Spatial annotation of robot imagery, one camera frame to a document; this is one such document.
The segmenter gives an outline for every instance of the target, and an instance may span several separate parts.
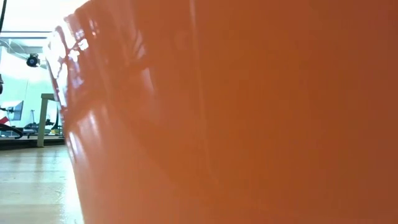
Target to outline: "white wall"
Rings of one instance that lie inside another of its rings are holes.
[[[0,73],[4,81],[3,93],[0,95],[0,105],[7,101],[23,100],[22,117],[20,121],[11,121],[11,125],[24,127],[33,122],[31,110],[34,110],[35,122],[39,122],[41,94],[53,93],[49,72],[44,68],[30,68],[26,61],[7,53],[4,47],[0,48]],[[49,101],[47,118],[55,122],[57,104]],[[0,111],[0,119],[5,112]]]

